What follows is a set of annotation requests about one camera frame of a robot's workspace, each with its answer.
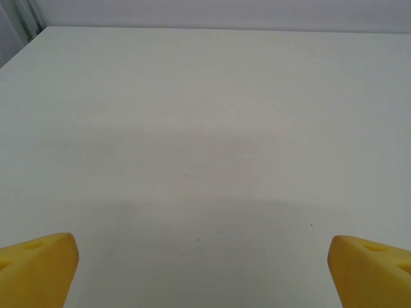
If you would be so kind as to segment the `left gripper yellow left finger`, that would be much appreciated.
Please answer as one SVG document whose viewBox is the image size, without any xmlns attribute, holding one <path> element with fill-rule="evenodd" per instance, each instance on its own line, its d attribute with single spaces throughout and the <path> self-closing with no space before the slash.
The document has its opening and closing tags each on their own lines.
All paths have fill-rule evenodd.
<svg viewBox="0 0 411 308">
<path fill-rule="evenodd" d="M 1 307 L 63 307 L 78 262 L 71 233 L 1 248 Z"/>
</svg>

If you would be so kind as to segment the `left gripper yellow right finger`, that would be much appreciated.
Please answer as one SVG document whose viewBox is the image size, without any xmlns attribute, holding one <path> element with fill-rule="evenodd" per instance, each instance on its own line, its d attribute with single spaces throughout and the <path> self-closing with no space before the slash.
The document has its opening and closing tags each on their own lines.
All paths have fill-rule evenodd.
<svg viewBox="0 0 411 308">
<path fill-rule="evenodd" d="M 410 252 L 336 235 L 328 268 L 343 307 L 410 307 Z"/>
</svg>

